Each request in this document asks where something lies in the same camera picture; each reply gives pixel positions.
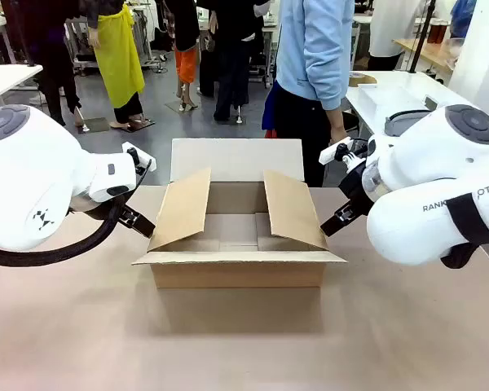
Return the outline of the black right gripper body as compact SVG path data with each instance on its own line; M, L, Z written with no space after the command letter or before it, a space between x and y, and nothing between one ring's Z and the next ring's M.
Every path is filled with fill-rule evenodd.
M366 169L365 159L348 166L346 176L339 184L339 189L348 199L337 212L338 216L367 216L374 202L363 189L362 177Z

